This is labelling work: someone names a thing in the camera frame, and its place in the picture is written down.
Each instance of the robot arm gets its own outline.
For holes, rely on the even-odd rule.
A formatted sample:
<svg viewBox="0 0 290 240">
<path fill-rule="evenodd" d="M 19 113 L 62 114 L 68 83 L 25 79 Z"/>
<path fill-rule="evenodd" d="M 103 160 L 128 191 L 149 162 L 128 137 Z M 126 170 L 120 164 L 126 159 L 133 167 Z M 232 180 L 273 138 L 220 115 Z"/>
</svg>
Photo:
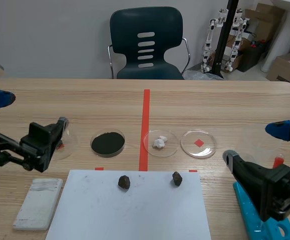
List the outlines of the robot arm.
<svg viewBox="0 0 290 240">
<path fill-rule="evenodd" d="M 0 77 L 3 73 L 4 68 L 0 65 Z M 0 90 L 0 108 L 12 104 L 15 99 L 16 97 L 12 92 Z M 68 120 L 65 117 L 59 118 L 56 124 L 48 126 L 32 122 L 28 135 L 24 136 L 20 142 L 0 133 L 0 167 L 13 162 L 22 165 L 28 171 L 36 169 L 44 172 L 48 168 L 67 126 Z M 12 151 L 24 159 L 14 157 L 6 150 Z"/>
<path fill-rule="evenodd" d="M 200 66 L 202 73 L 207 73 L 210 71 L 210 68 L 208 67 L 208 61 L 209 61 L 209 57 L 212 53 L 211 41 L 212 41 L 212 37 L 213 37 L 213 32 L 214 32 L 215 28 L 223 27 L 223 24 L 227 18 L 227 13 L 228 13 L 227 9 L 221 9 L 218 12 L 218 18 L 210 20 L 206 41 L 205 41 L 205 44 L 203 47 L 204 51 L 203 51 L 202 64 Z"/>
<path fill-rule="evenodd" d="M 275 138 L 290 141 L 290 120 L 270 123 L 265 130 Z M 281 164 L 273 169 L 264 168 L 245 162 L 233 150 L 225 151 L 223 159 L 262 221 L 271 217 L 281 221 L 290 214 L 290 167 Z"/>
<path fill-rule="evenodd" d="M 234 17 L 234 21 L 233 21 L 233 27 L 238 28 L 238 31 L 235 36 L 235 41 L 231 47 L 229 61 L 226 63 L 226 66 L 225 66 L 225 69 L 229 71 L 233 71 L 232 65 L 238 55 L 238 49 L 241 44 L 242 33 L 244 32 L 247 25 L 247 19 L 242 18 L 241 15 L 242 15 L 242 9 L 237 9 L 235 17 Z"/>
</svg>

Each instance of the chair backrest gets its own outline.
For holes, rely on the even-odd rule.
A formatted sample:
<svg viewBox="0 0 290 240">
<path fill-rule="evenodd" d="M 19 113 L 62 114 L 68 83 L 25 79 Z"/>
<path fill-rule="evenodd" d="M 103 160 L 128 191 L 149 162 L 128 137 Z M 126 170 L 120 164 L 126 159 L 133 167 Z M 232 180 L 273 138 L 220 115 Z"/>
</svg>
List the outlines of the chair backrest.
<svg viewBox="0 0 290 240">
<path fill-rule="evenodd" d="M 112 14 L 110 32 L 114 52 L 124 54 L 127 65 L 154 63 L 164 61 L 164 53 L 181 44 L 183 18 L 168 6 L 124 9 Z M 148 55 L 153 57 L 138 59 Z"/>
</svg>

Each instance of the petri dish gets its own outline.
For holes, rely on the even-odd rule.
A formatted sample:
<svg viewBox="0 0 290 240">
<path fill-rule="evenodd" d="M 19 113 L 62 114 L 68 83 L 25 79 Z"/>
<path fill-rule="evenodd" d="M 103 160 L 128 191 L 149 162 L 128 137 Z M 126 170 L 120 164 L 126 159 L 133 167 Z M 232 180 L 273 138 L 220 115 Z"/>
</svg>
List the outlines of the petri dish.
<svg viewBox="0 0 290 240">
<path fill-rule="evenodd" d="M 103 129 L 92 136 L 90 147 L 94 154 L 103 158 L 112 158 L 124 149 L 125 136 L 118 129 Z"/>
<path fill-rule="evenodd" d="M 68 127 L 63 132 L 63 136 L 56 146 L 52 159 L 57 161 L 69 157 L 75 151 L 77 144 L 77 136 L 73 133 L 72 129 Z"/>
<path fill-rule="evenodd" d="M 154 141 L 159 138 L 159 136 L 164 136 L 167 138 L 164 148 L 153 147 Z M 178 139 L 176 135 L 170 130 L 150 130 L 143 139 L 143 144 L 145 149 L 153 156 L 156 157 L 169 157 L 177 152 Z"/>
<path fill-rule="evenodd" d="M 206 159 L 214 155 L 216 139 L 206 131 L 193 129 L 184 133 L 180 140 L 185 153 L 197 159 Z"/>
</svg>

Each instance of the black pole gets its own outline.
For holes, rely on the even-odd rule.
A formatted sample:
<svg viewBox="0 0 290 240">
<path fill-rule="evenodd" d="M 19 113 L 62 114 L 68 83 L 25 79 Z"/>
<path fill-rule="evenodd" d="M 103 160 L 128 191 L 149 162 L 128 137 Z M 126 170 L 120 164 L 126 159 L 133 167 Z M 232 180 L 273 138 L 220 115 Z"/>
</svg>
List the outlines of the black pole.
<svg viewBox="0 0 290 240">
<path fill-rule="evenodd" d="M 224 23 L 224 26 L 221 28 L 217 49 L 215 53 L 215 59 L 213 62 L 213 66 L 211 68 L 211 73 L 215 74 L 217 76 L 222 77 L 220 73 L 220 67 L 221 67 L 221 61 L 224 56 L 224 51 L 226 48 L 228 36 L 231 30 L 231 26 L 233 24 L 233 20 L 235 17 L 237 5 L 239 0 L 229 0 L 227 4 L 228 14 L 226 22 Z"/>
</svg>

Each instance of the black chair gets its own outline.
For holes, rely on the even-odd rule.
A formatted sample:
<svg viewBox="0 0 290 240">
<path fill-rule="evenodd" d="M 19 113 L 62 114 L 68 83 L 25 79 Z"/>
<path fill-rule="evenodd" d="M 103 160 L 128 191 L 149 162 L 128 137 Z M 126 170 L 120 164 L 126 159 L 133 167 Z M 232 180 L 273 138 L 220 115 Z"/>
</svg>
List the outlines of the black chair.
<svg viewBox="0 0 290 240">
<path fill-rule="evenodd" d="M 168 6 L 140 7 L 116 11 L 110 18 L 112 45 L 108 46 L 111 77 L 114 71 L 110 47 L 124 54 L 126 66 L 117 73 L 118 79 L 184 79 L 182 73 L 190 61 L 189 47 L 183 35 L 180 12 Z M 185 41 L 188 62 L 182 73 L 164 60 L 168 49 Z"/>
</svg>

